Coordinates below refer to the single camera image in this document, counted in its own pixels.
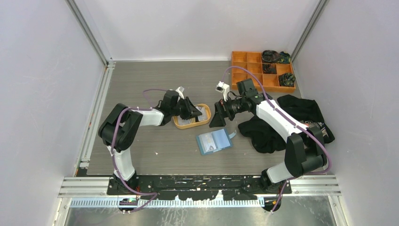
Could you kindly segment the silver VIP card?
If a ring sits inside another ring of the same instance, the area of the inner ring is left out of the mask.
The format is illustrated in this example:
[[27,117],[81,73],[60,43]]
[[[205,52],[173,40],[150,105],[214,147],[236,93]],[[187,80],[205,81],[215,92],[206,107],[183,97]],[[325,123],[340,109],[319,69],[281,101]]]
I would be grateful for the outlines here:
[[205,153],[212,152],[217,149],[217,145],[212,133],[201,134],[199,137],[203,144],[203,150]]
[[206,121],[208,119],[207,109],[202,106],[196,106],[196,108],[201,112],[201,115],[196,117],[197,121]]

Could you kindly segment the orange oval plastic tray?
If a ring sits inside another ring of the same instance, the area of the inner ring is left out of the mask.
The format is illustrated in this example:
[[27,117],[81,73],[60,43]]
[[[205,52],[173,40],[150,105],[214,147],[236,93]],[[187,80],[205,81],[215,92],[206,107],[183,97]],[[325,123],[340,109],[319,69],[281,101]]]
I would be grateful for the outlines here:
[[211,111],[210,111],[209,106],[206,104],[198,104],[196,106],[202,106],[207,109],[208,119],[206,121],[197,121],[196,117],[195,117],[195,118],[192,118],[189,120],[183,120],[180,116],[173,116],[172,117],[173,122],[178,129],[189,129],[189,128],[202,126],[202,125],[209,123],[209,121],[211,119]]

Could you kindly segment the blue leather card holder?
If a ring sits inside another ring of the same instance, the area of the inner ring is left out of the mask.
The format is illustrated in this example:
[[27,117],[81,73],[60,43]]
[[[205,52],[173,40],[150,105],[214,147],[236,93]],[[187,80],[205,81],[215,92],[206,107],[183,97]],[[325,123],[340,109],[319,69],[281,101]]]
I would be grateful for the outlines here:
[[233,147],[232,139],[236,136],[237,131],[235,130],[232,133],[229,133],[227,131],[227,129],[219,129],[219,130],[215,130],[215,131],[212,131],[209,133],[212,133],[215,143],[217,145],[217,149],[215,151],[205,153],[203,150],[203,144],[199,137],[200,135],[198,135],[198,136],[196,136],[196,140],[197,140],[201,155],[208,155],[208,154],[212,154],[212,153],[221,151],[223,149]]

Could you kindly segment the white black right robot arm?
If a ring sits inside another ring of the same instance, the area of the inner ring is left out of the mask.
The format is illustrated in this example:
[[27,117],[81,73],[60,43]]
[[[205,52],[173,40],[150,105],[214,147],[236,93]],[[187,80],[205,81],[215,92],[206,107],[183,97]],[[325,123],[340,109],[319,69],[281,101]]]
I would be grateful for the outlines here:
[[258,93],[252,79],[240,81],[238,88],[239,96],[231,99],[230,86],[218,82],[216,91],[223,97],[215,102],[214,117],[209,126],[224,127],[226,119],[232,121],[238,113],[251,112],[283,138],[286,143],[284,161],[265,169],[261,175],[261,187],[266,193],[275,192],[282,181],[301,177],[328,164],[320,129],[300,123],[265,93]]

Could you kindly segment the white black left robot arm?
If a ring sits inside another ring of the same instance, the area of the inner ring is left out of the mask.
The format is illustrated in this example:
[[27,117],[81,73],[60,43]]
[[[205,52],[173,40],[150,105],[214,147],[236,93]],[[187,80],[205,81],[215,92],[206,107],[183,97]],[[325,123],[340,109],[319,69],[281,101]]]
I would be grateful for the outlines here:
[[130,147],[140,127],[164,126],[175,116],[190,121],[203,115],[178,90],[167,90],[158,104],[149,109],[116,104],[99,127],[98,135],[110,152],[119,189],[125,194],[136,191],[137,173],[132,163]]

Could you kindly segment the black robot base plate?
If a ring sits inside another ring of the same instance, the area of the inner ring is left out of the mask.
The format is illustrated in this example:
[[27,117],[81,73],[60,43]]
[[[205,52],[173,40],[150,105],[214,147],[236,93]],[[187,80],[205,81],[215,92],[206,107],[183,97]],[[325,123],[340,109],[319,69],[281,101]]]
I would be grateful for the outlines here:
[[258,175],[139,175],[131,186],[145,199],[157,193],[158,200],[255,200],[260,195],[278,197],[282,184],[265,187]]

